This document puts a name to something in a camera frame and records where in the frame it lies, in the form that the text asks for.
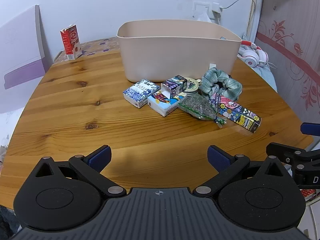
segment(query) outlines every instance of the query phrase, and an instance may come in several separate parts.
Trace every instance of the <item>white wall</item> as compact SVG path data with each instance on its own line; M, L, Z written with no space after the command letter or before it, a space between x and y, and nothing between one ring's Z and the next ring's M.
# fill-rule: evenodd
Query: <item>white wall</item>
M235 0L0 0L0 26L38 4L44 52L53 59L63 50L59 31L72 23L77 24L80 42L87 42L115 36L120 25L131 20L192 19L193 1L228 6ZM250 9L251 0L239 1L223 11L221 25L241 36L246 32Z

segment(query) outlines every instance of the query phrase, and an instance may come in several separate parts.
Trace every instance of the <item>crosshair marking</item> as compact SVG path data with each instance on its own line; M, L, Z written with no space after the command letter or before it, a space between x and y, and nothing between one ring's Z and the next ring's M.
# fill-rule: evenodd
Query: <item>crosshair marking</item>
M158 191L156 191L156 192L154 192L155 194L157 194L158 196L160 196L160 195L162 195L163 193L165 193L165 192L163 192L162 190L158 190Z

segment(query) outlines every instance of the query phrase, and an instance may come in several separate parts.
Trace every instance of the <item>colorful cartoon box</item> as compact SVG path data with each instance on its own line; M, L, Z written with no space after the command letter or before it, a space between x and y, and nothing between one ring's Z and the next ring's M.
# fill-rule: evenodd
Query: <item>colorful cartoon box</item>
M217 113L236 122L250 132L254 133L261 124L261 117L218 93L210 97L210 103Z
M188 80L180 75L161 83L162 94L166 98L174 98L187 88Z
M169 99L161 93L161 90L159 90L148 97L148 105L162 116L166 116L176 109L178 103L185 98L187 98L187 94L182 92Z

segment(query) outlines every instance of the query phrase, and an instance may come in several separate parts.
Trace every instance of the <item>hair scrunchie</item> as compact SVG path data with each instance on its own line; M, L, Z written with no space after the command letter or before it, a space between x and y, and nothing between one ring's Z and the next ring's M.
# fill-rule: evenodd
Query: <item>hair scrunchie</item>
M220 88L217 82L221 82L223 88ZM222 96L237 101L242 92L242 85L229 77L229 75L216 67L210 68L202 77L199 89L206 97L211 97L214 93L219 93Z

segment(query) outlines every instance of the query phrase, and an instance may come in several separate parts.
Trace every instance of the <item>white headphones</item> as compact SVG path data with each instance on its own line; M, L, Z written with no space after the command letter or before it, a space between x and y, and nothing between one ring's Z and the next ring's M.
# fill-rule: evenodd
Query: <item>white headphones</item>
M239 54L237 55L237 57L241 59L244 63L246 63L249 67L262 67L265 64L269 64L268 54L264 52L259 46L255 45L250 41L242 41L241 45L250 46L252 49L255 50L252 51L250 49L245 48L239 49Z

